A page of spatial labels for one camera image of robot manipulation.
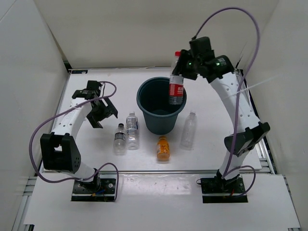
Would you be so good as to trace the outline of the clear unlabelled plastic bottle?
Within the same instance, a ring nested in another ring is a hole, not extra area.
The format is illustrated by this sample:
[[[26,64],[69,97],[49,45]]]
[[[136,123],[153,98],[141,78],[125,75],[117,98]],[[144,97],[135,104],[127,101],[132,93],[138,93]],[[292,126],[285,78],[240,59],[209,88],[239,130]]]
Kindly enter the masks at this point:
[[[185,150],[193,148],[194,137],[197,127],[197,116],[195,112],[190,112],[183,126],[183,131],[180,140],[180,146]]]

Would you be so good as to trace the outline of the tall white label water bottle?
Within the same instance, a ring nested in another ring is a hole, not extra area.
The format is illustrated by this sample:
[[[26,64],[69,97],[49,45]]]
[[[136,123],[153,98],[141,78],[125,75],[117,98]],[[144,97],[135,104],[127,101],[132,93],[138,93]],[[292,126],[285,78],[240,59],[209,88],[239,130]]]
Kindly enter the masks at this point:
[[[128,149],[137,150],[139,148],[139,128],[135,112],[130,112],[126,118],[126,132]]]

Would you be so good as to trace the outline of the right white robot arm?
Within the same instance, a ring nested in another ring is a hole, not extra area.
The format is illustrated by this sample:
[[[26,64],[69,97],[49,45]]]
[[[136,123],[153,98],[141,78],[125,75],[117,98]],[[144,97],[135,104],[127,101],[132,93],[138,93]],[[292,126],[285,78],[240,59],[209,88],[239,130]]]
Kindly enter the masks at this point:
[[[192,80],[197,76],[205,78],[220,97],[233,124],[233,134],[224,139],[226,156],[215,176],[217,189],[228,192],[239,177],[244,159],[270,126],[260,121],[240,92],[241,82],[227,56],[215,57],[213,51],[193,56],[191,51],[181,50],[175,52],[175,57],[172,74]]]

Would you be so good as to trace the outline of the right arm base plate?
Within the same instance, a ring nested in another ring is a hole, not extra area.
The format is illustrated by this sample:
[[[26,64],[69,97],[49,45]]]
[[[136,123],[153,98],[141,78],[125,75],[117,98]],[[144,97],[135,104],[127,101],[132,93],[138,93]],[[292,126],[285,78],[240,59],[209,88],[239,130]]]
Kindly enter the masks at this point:
[[[200,178],[196,183],[201,186],[203,204],[248,203],[244,181],[239,174],[225,180],[217,171],[215,176]]]

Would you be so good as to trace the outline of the red label water bottle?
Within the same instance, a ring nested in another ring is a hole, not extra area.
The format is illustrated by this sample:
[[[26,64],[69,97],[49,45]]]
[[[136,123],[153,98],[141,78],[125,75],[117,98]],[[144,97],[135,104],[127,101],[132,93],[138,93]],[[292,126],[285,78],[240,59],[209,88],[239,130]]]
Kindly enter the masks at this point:
[[[175,58],[172,61],[170,68],[170,79],[169,79],[169,104],[170,105],[180,105],[183,100],[184,93],[184,78],[173,74],[173,71],[177,65],[178,59],[180,57],[180,51],[175,52]]]

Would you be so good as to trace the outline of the small black cap bottle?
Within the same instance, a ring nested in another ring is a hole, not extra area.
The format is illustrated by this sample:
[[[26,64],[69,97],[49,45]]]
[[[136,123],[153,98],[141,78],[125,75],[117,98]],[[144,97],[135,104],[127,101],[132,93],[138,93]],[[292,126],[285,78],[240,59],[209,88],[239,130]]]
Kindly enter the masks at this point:
[[[115,130],[113,149],[115,154],[123,154],[126,151],[126,130],[123,123],[119,123]]]

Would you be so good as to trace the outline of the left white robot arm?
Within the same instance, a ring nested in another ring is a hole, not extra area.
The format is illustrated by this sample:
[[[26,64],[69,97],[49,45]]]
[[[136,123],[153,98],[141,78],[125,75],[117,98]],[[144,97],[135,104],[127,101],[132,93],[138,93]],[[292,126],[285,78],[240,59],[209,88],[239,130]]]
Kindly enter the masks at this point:
[[[101,181],[96,169],[82,162],[75,139],[85,119],[93,128],[102,128],[100,122],[111,115],[117,116],[118,112],[108,98],[78,105],[98,98],[101,90],[100,83],[76,90],[70,104],[73,111],[66,113],[50,134],[43,134],[40,138],[44,168],[75,178],[91,193],[100,189]]]

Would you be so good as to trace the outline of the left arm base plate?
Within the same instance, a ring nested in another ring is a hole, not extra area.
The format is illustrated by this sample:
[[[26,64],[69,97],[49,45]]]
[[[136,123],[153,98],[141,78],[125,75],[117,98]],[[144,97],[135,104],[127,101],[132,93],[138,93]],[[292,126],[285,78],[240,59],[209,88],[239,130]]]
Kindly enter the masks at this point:
[[[74,181],[72,202],[114,202],[117,195],[117,178],[115,175],[100,174],[97,185],[93,182]]]

